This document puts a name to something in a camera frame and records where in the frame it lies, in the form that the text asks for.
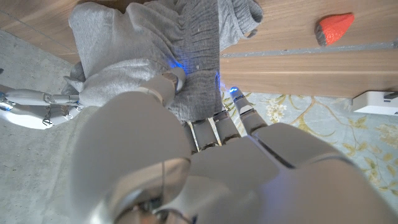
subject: gray sweatpants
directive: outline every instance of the gray sweatpants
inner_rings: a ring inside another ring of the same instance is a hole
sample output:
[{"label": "gray sweatpants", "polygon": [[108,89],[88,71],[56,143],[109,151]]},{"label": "gray sweatpants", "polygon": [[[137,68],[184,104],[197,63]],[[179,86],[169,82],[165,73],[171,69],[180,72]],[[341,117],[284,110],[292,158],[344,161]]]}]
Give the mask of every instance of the gray sweatpants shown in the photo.
[{"label": "gray sweatpants", "polygon": [[126,13],[93,2],[69,18],[81,63],[63,94],[84,106],[103,106],[172,67],[187,75],[170,106],[181,121],[221,110],[220,50],[236,44],[262,19],[253,0],[159,0],[131,3]]}]

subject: floral pattern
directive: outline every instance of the floral pattern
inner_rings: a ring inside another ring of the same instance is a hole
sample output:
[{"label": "floral pattern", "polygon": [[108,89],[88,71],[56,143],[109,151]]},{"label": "floral pattern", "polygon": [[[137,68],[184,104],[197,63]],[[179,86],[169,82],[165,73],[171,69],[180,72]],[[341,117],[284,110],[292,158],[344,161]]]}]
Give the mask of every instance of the floral pattern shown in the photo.
[{"label": "floral pattern", "polygon": [[[269,123],[296,126],[346,154],[364,172],[383,198],[398,211],[398,117],[351,111],[351,100],[318,96],[245,93]],[[224,107],[245,135],[229,93]]]}]

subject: red object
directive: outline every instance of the red object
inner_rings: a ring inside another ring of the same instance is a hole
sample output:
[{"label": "red object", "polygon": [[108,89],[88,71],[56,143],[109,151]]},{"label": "red object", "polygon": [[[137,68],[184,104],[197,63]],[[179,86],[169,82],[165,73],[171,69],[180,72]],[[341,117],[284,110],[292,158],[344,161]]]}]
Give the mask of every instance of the red object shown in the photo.
[{"label": "red object", "polygon": [[325,35],[326,44],[331,45],[339,40],[353,22],[354,14],[352,13],[330,16],[322,19],[319,24],[322,27],[323,34]]}]

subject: white box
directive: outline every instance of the white box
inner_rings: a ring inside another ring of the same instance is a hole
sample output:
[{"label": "white box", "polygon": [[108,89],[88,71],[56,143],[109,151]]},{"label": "white box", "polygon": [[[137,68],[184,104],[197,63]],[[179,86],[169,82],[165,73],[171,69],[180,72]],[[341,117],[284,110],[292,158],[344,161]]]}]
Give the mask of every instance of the white box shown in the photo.
[{"label": "white box", "polygon": [[353,99],[353,111],[359,113],[384,114],[398,116],[398,97],[384,99],[393,92],[367,91]]}]

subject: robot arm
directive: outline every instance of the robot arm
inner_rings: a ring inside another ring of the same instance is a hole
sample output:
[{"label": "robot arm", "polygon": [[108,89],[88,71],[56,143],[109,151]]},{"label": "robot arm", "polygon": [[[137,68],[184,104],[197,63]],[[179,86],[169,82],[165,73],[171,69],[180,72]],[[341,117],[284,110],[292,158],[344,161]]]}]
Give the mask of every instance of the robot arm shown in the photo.
[{"label": "robot arm", "polygon": [[34,129],[47,129],[74,118],[82,109],[77,95],[50,95],[35,90],[0,92],[0,118]]},{"label": "robot arm", "polygon": [[238,88],[248,136],[226,111],[210,118],[216,133],[208,119],[181,125],[164,108],[183,84],[172,73],[115,97],[83,127],[72,223],[397,223],[344,155],[295,127],[268,126]]}]

